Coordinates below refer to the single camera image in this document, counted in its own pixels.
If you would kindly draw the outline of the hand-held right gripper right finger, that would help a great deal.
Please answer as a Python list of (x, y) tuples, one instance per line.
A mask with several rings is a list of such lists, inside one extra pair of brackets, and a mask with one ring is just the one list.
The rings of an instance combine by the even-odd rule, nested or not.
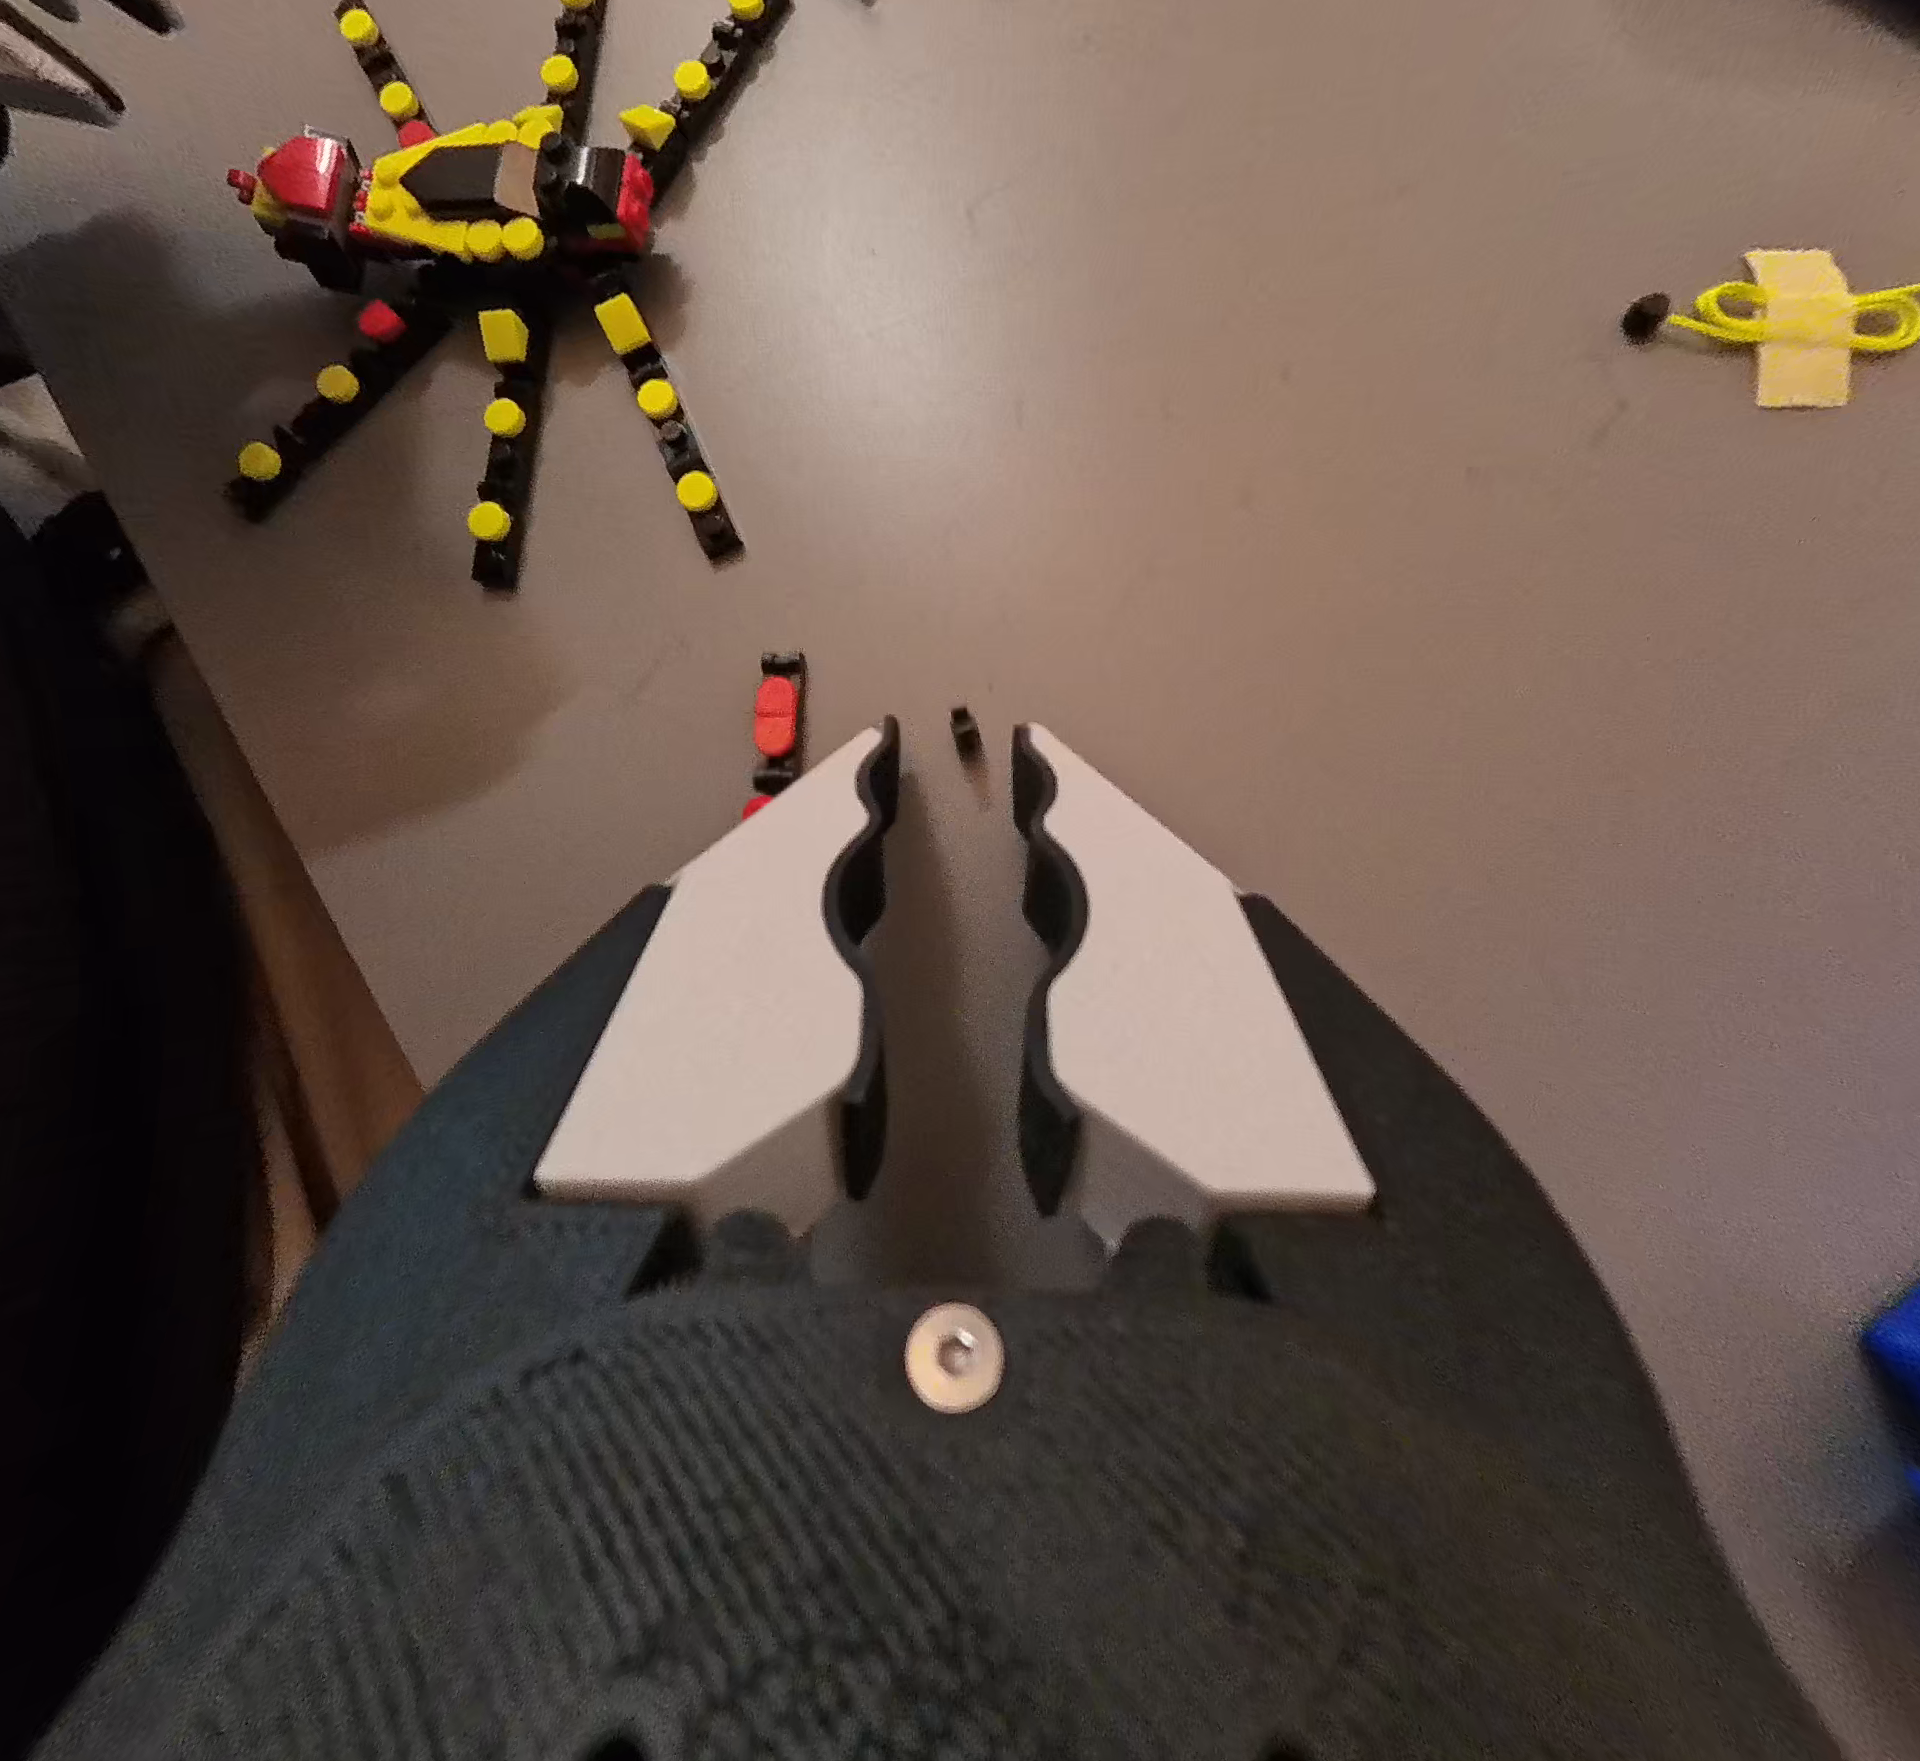
[(1045, 962), (1018, 1148), (1045, 1219), (1360, 1215), (1376, 1179), (1263, 951), (1252, 899), (1045, 727), (1013, 737), (1021, 911)]

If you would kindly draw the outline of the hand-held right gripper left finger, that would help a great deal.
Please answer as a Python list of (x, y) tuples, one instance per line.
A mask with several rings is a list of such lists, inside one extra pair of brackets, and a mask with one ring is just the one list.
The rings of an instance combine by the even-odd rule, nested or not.
[(557, 1203), (808, 1237), (887, 1142), (864, 945), (887, 909), (900, 727), (864, 729), (686, 862), (536, 1163)]

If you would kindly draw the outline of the black red lego leg assembly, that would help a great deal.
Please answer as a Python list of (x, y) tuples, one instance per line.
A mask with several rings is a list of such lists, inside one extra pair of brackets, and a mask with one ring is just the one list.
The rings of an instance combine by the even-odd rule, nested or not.
[(800, 651), (767, 651), (752, 700), (756, 766), (741, 808), (749, 821), (804, 775), (808, 663)]

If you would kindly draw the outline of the black yellow lego spider model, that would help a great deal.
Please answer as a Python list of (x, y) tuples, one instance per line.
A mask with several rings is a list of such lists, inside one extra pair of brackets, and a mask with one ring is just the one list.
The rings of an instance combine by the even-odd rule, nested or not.
[(675, 70), (661, 101), (622, 111), (624, 140), (589, 140), (611, 0), (557, 0), (541, 97), (511, 115), (441, 128), (366, 0), (335, 22), (392, 145), (364, 162), (349, 137), (307, 125), (265, 147), (228, 187), (277, 256), (317, 284), (364, 294), (354, 345), (328, 362), (313, 395), (246, 442), (224, 484), (252, 523), (284, 499), (405, 382), (465, 314), (493, 367), (488, 451), (467, 511), (472, 579), (521, 584), (539, 480), (541, 431), (558, 317), (582, 301), (619, 362), (675, 499), (713, 564), (746, 543), (683, 388), (632, 284), (653, 242), (656, 199), (790, 16), (794, 0), (727, 0), (703, 50)]

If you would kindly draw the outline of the blue plastic storage bin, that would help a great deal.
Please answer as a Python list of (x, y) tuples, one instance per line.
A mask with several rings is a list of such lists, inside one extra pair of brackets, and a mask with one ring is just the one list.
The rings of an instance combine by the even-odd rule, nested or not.
[(1893, 1419), (1919, 1424), (1919, 1276), (1885, 1300), (1860, 1330), (1863, 1359)]

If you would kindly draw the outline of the beige masking tape piece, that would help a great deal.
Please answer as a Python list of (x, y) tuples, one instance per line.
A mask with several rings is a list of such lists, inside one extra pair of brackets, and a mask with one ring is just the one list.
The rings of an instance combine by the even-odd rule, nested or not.
[(1856, 292), (1833, 254), (1754, 247), (1745, 254), (1757, 344), (1757, 402), (1835, 407), (1852, 395)]

